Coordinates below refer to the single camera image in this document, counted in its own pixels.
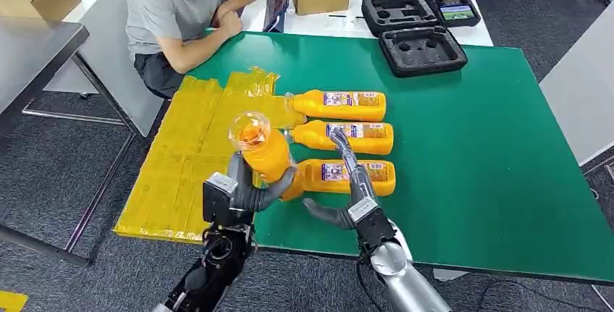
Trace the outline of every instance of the green tabletop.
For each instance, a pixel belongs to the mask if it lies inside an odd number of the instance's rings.
[[[399,79],[377,40],[242,33],[191,74],[258,66],[276,93],[376,90],[395,129],[380,198],[419,263],[614,284],[614,236],[519,49],[464,46],[457,72]],[[338,159],[293,145],[297,161]],[[341,206],[346,195],[307,193]],[[312,219],[300,201],[256,216],[260,247],[354,256],[356,236]]]

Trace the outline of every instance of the robotic hand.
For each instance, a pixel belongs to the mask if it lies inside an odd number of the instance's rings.
[[[375,202],[369,175],[356,161],[348,139],[338,128],[331,131],[330,139],[341,153],[350,175],[350,202],[343,208],[334,209],[306,198],[303,204],[309,213],[342,229],[356,229],[361,257],[369,258],[373,270],[386,284],[394,311],[450,312],[450,306],[413,267],[403,233]]]
[[[208,312],[221,302],[251,254],[253,215],[263,211],[292,185],[296,168],[266,189],[254,187],[253,170],[234,153],[227,175],[214,173],[203,184],[203,253],[152,312]]]

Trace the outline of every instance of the transparent bottle cap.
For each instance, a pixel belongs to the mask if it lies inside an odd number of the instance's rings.
[[[288,143],[294,143],[294,130],[284,130],[284,137]]]
[[[284,95],[284,105],[285,105],[286,111],[294,111],[294,94],[293,93],[286,93]]]
[[[228,139],[241,151],[258,148],[270,134],[270,121],[257,111],[239,114],[228,129]]]

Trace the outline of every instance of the gray t-shirt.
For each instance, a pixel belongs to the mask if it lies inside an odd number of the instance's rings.
[[[134,54],[161,51],[156,37],[188,41],[203,36],[222,0],[127,0],[128,48]]]

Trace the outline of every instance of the yellow bottle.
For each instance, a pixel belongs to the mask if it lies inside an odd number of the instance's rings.
[[[333,151],[335,144],[329,133],[339,127],[350,141],[355,153],[387,155],[392,150],[394,132],[392,125],[383,122],[323,122],[313,120],[287,131],[292,142],[301,143],[312,149]]]
[[[358,160],[366,167],[378,196],[388,196],[395,191],[397,179],[395,165],[383,160]],[[343,160],[309,159],[296,165],[300,172],[301,187],[305,191],[323,193],[350,193],[350,180]]]
[[[279,130],[271,130],[269,120],[258,112],[246,112],[235,118],[228,137],[267,184],[279,180],[284,171],[294,164],[284,135]],[[299,174],[297,171],[292,186],[282,198],[296,198],[303,192]]]
[[[310,90],[286,99],[289,109],[308,117],[379,122],[386,114],[386,95],[374,91]]]

